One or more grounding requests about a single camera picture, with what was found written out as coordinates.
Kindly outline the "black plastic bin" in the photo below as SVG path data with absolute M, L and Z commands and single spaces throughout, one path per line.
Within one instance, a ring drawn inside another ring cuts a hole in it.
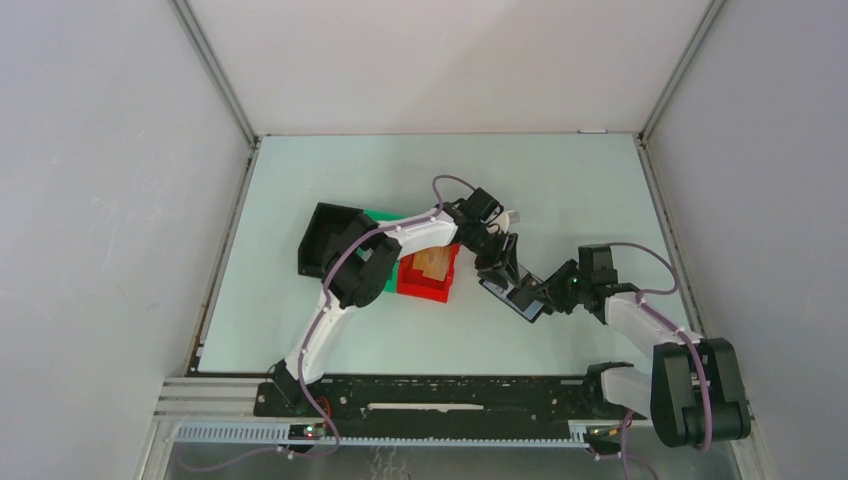
M 319 202 L 310 218 L 297 251 L 298 274 L 321 278 L 325 272 L 323 255 L 332 235 L 341 234 L 364 210 Z

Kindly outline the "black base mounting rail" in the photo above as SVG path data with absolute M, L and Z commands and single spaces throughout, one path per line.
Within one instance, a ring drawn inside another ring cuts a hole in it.
M 293 406 L 260 376 L 168 379 L 154 417 L 185 442 L 584 448 L 625 415 L 580 375 L 329 374 L 309 391 L 314 406 Z

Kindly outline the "green plastic bin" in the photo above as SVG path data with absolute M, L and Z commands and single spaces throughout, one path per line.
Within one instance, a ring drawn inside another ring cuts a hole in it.
M 395 222 L 403 219 L 403 216 L 396 213 L 384 212 L 379 210 L 366 209 L 364 213 L 377 223 Z M 398 257 L 393 258 L 394 262 L 391 266 L 385 264 L 385 273 L 387 279 L 382 287 L 384 292 L 395 294 L 397 292 L 397 279 L 400 260 Z

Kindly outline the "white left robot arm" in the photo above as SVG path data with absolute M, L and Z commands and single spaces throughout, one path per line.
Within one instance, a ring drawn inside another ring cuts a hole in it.
M 377 221 L 358 208 L 318 204 L 298 248 L 298 272 L 319 279 L 321 292 L 299 345 L 274 367 L 278 404 L 292 416 L 312 411 L 316 390 L 311 384 L 323 377 L 345 316 L 377 299 L 405 256 L 461 245 L 474 254 L 483 281 L 502 289 L 518 285 L 517 235 L 510 228 L 519 219 L 482 188 L 394 221 Z

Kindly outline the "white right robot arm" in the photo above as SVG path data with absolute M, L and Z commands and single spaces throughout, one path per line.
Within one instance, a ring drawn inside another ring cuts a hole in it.
M 602 369 L 581 392 L 585 411 L 606 418 L 620 406 L 649 419 L 668 447 L 707 450 L 743 440 L 752 417 L 733 345 L 678 325 L 653 306 L 653 290 L 622 282 L 609 244 L 585 245 L 578 257 L 545 280 L 525 275 L 521 288 L 548 314 L 576 307 L 616 330 L 651 362 L 643 373 L 630 365 Z

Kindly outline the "orange cards in red bin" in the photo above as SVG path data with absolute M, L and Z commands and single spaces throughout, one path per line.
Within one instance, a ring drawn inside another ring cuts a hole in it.
M 414 254 L 412 268 L 420 271 L 424 278 L 444 281 L 447 277 L 451 259 L 451 247 L 432 247 Z

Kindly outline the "red plastic bin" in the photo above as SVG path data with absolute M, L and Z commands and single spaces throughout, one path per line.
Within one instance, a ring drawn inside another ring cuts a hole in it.
M 396 292 L 447 303 L 453 285 L 458 245 L 432 247 L 399 261 Z

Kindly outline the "black leather card holder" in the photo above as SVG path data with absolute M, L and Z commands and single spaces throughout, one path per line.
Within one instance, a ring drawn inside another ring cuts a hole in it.
M 521 264 L 518 264 L 518 273 L 520 282 L 509 284 L 507 288 L 484 279 L 480 279 L 479 284 L 524 320 L 535 323 L 542 315 L 552 313 L 543 301 L 543 281 Z

